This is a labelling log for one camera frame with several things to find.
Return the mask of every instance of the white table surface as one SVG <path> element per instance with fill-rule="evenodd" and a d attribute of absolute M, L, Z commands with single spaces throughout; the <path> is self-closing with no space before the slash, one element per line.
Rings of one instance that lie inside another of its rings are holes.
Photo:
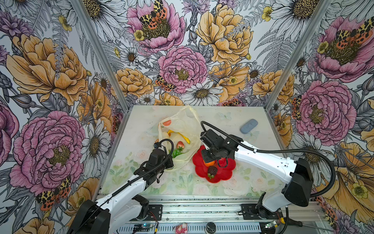
<path fill-rule="evenodd" d="M 134 106 L 120 140 L 110 170 L 106 175 L 101 193 L 115 191 L 132 175 L 139 165 L 148 160 L 153 143 L 158 138 L 150 135 L 153 126 L 161 120 L 176 114 L 183 106 Z M 206 121 L 221 130 L 241 137 L 260 149 L 280 149 L 266 113 L 262 107 L 216 107 L 193 106 L 200 121 Z M 248 134 L 239 129 L 250 119 L 256 119 L 258 125 Z M 264 191 L 269 192 L 282 182 L 273 175 L 248 163 L 236 162 L 236 168 L 230 180 L 209 183 L 196 175 L 192 159 L 186 166 L 172 172 L 165 171 L 160 183 L 153 183 L 143 196 L 235 196 L 258 197 Z"/>

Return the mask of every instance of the plastic bag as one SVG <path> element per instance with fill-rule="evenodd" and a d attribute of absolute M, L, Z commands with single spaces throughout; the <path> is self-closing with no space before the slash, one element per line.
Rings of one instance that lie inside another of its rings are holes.
<path fill-rule="evenodd" d="M 174 143 L 173 163 L 176 170 L 182 168 L 199 150 L 201 125 L 196 112 L 190 106 L 182 108 L 177 114 L 158 124 L 159 139 L 170 139 Z M 163 142 L 167 152 L 171 150 L 169 142 Z"/>

